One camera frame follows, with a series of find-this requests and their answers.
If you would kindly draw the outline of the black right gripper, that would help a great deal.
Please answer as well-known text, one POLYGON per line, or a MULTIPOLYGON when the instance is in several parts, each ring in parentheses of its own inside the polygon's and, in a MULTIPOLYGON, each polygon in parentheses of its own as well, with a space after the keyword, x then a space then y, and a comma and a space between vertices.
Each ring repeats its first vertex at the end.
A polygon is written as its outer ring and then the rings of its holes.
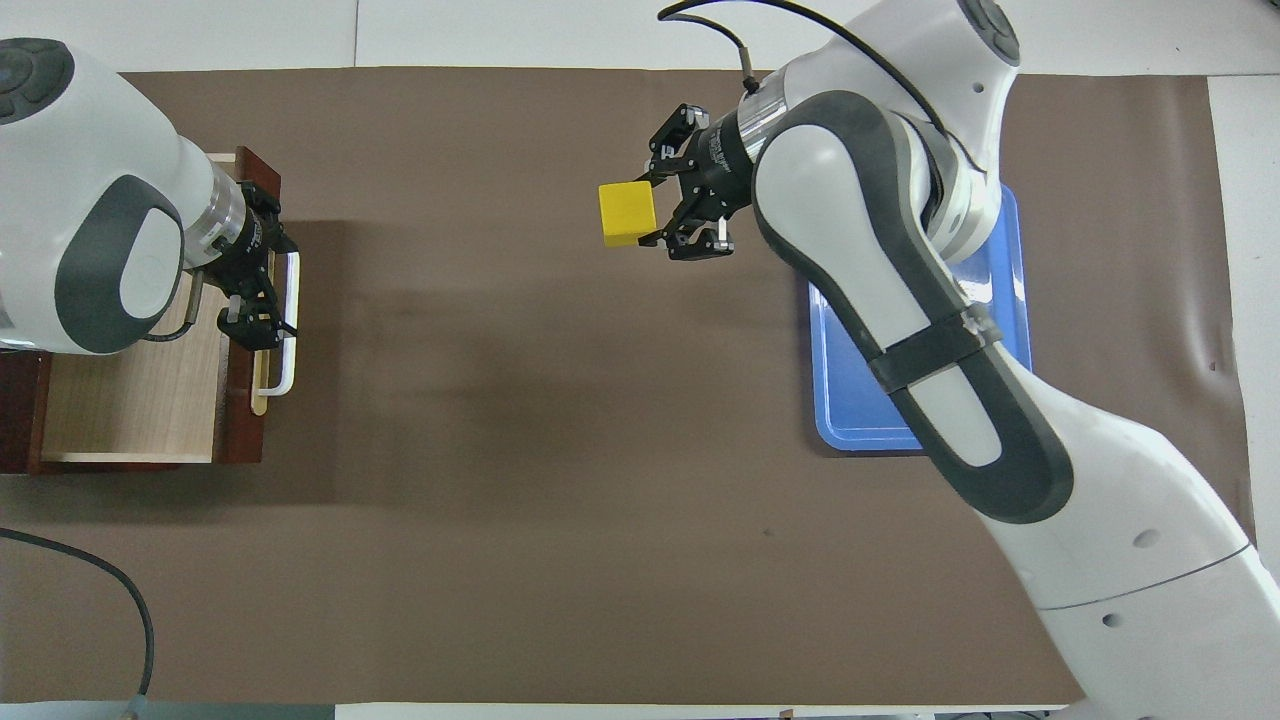
POLYGON ((694 200, 684 200, 662 227, 640 237, 641 247, 662 245, 673 261, 727 258, 735 242, 726 217, 753 202, 753 160, 739 128, 737 111, 710 123, 704 108, 681 102, 650 137, 645 182, 658 186, 690 172, 694 200))

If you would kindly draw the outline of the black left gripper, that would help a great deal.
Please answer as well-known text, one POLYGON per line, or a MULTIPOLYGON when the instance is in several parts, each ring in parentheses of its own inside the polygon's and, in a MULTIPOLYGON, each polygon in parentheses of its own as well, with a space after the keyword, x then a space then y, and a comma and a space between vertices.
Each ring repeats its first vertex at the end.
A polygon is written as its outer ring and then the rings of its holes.
POLYGON ((285 265, 283 291, 278 291, 270 255, 298 247, 285 233, 274 195, 252 181, 239 182, 238 188, 246 205, 244 223, 234 240, 214 243, 220 255, 205 266, 205 282, 228 296, 218 314, 218 329, 248 351, 262 350, 262 323, 256 302, 246 297, 266 297, 270 347, 280 347, 297 337, 301 265, 285 265))

